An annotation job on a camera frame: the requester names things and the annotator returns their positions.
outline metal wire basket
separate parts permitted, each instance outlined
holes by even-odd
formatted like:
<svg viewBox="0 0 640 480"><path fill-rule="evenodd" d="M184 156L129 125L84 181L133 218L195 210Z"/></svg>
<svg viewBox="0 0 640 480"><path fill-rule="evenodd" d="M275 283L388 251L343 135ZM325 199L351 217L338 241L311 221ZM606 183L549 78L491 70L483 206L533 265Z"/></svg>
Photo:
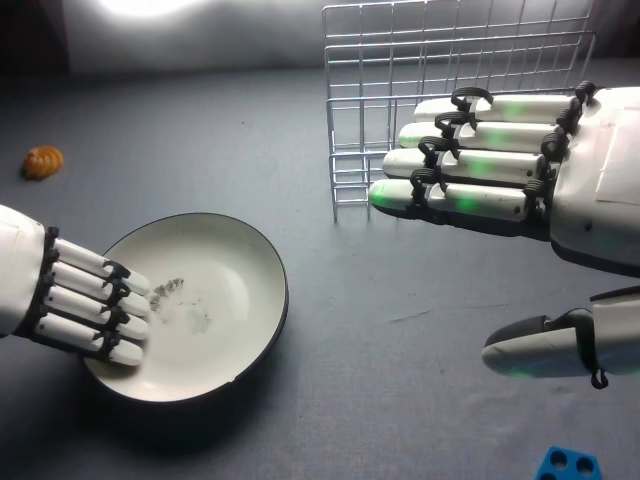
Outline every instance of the metal wire basket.
<svg viewBox="0 0 640 480"><path fill-rule="evenodd" d="M583 77L593 0L418 0L323 10L329 171L338 206L366 204L416 105L462 86L560 93Z"/></svg>

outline white wall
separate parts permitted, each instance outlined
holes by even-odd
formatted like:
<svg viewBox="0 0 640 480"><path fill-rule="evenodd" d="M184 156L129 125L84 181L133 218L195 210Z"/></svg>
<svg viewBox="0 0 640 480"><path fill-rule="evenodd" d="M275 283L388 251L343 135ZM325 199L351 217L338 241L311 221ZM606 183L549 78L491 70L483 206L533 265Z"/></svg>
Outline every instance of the white wall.
<svg viewBox="0 0 640 480"><path fill-rule="evenodd" d="M154 17L115 13L105 4L171 5L187 0L65 0L72 73L189 71L322 64L322 7L340 0L189 0L192 5ZM482 18L489 0L462 0L465 17ZM584 11L589 0L560 0L564 11ZM527 0L526 15L548 12L553 0ZM640 14L640 2L606 2L593 25L619 38L620 22ZM495 18L517 18L521 3L496 0ZM607 38L599 43L606 44Z"/></svg>

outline gray tabletop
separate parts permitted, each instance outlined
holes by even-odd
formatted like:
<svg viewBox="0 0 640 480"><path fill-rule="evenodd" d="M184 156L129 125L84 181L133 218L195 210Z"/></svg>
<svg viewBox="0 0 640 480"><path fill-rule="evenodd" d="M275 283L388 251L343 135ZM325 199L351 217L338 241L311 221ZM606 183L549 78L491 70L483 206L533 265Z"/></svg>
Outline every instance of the gray tabletop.
<svg viewBox="0 0 640 480"><path fill-rule="evenodd" d="M639 74L637 61L594 61L587 78ZM251 401L193 448L127 429L85 393L74 356L2 340L1 478L514 480L533 478L551 445L637 478L640 379L598 392L586 377L501 377L480 359L500 326L634 281L544 243L368 222L364 208L334 224L323 82L320 70L78 80L2 98L0 203L98 252L167 215L240 218L279 250L291 303ZM23 182L20 159L39 144L65 167Z"/></svg>

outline croissant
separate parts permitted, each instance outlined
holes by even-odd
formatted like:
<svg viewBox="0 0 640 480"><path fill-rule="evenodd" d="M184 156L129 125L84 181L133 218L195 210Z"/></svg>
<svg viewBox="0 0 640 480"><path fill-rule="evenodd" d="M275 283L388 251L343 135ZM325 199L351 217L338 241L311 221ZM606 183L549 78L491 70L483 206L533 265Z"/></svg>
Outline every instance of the croissant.
<svg viewBox="0 0 640 480"><path fill-rule="evenodd" d="M62 165L64 157L56 147L35 147L29 150L22 164L22 174L27 180L42 180L58 172Z"/></svg>

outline blue block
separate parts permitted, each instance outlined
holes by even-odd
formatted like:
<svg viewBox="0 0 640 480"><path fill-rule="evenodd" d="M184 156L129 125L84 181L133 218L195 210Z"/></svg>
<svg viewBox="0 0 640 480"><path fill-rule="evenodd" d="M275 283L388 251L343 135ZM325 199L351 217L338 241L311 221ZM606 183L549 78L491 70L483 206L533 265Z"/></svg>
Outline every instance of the blue block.
<svg viewBox="0 0 640 480"><path fill-rule="evenodd" d="M602 473L593 455L551 447L535 480L602 480Z"/></svg>

